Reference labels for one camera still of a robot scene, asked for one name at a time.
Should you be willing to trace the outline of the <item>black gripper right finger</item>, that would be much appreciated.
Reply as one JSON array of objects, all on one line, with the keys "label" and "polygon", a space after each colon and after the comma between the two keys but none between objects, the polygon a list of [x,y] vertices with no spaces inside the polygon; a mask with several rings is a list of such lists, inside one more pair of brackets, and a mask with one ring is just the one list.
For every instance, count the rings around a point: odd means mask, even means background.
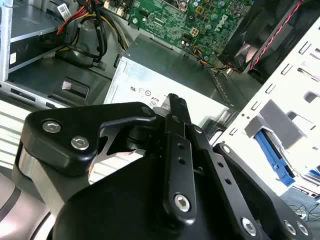
[{"label": "black gripper right finger", "polygon": [[227,145],[215,147],[191,123],[187,103],[178,100],[188,123],[192,150],[222,203],[218,232],[224,240],[312,240],[307,224]]}]

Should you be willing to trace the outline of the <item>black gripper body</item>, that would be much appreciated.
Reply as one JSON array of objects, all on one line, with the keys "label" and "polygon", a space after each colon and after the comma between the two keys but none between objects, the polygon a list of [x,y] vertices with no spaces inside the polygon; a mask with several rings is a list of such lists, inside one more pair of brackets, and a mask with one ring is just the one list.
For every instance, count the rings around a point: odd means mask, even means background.
[{"label": "black gripper body", "polygon": [[74,195],[55,240],[224,240],[222,202],[209,186],[188,126],[166,129],[163,147]]}]

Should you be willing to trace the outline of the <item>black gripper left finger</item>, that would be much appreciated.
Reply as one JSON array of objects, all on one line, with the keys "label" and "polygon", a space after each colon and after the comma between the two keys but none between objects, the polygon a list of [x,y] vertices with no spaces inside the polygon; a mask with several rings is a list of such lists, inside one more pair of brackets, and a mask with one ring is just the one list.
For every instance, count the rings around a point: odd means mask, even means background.
[{"label": "black gripper left finger", "polygon": [[98,157],[134,150],[143,150],[141,158],[148,157],[154,148],[163,147],[166,129],[181,134],[189,125],[182,119],[179,99],[173,93],[167,96],[165,116],[141,102],[31,113],[22,129],[18,163],[32,157],[63,177],[79,180]]}]

